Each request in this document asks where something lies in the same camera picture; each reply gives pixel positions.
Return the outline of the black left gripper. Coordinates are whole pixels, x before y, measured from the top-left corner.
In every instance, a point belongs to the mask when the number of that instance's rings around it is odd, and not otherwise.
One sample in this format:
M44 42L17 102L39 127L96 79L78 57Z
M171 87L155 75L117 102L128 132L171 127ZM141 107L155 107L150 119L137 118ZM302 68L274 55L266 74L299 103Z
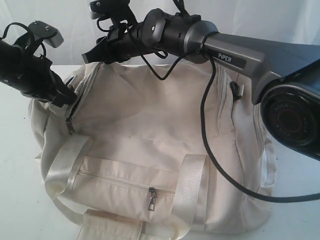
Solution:
M75 77L63 82L51 70L51 65L52 62L43 55L33 55L22 62L7 58L4 62L4 84L28 98L50 102L60 108L72 105L77 99L74 87L70 85Z

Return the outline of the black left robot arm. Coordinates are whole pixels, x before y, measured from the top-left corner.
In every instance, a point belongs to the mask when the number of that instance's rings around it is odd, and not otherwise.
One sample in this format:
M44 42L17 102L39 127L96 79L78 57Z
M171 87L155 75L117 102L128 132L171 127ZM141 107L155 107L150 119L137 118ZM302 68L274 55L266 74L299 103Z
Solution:
M72 88L52 71L53 62L45 56L27 54L18 45L0 41L0 82L18 90L23 96L51 103L57 107L72 105L76 99Z

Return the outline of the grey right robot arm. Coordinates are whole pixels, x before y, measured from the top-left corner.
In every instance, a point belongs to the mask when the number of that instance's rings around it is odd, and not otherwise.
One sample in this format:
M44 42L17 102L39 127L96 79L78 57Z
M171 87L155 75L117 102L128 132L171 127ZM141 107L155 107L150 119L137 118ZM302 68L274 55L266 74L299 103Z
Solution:
M264 125L284 146L320 158L320 47L220 33L199 15L151 10L129 30L121 24L83 54L85 63L122 63L167 52L192 63L213 58L251 81Z

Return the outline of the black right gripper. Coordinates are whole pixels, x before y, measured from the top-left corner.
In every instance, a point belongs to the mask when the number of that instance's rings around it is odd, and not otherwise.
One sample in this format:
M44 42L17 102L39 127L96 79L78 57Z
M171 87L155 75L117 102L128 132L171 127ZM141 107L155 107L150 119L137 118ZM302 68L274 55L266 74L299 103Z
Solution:
M133 57L140 56L137 49L134 47L129 33L126 32L122 39L113 42L104 40L106 36L100 37L96 40L96 45L81 56L85 63L94 62L126 62Z

